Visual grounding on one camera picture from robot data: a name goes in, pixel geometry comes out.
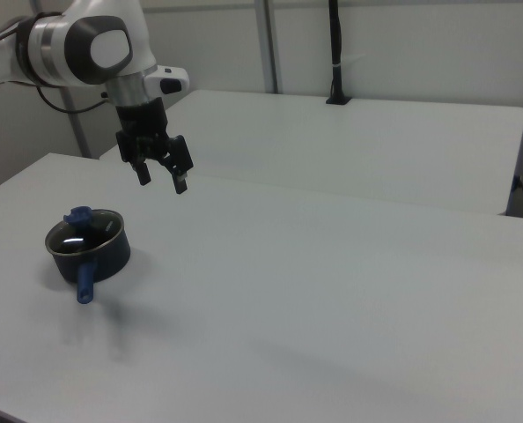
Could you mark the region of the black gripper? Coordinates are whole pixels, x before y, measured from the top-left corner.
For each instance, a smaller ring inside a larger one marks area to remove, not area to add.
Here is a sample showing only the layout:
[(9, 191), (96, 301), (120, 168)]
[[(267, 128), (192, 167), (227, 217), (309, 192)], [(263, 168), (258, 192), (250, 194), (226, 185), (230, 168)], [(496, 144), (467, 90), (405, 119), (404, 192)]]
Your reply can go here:
[(152, 159), (168, 170), (175, 192), (185, 192), (187, 172), (194, 163), (185, 138), (167, 136), (164, 101), (156, 98), (136, 106), (117, 106), (115, 111), (122, 127), (115, 134), (121, 159), (131, 165), (139, 183), (144, 186), (151, 182), (145, 161)]

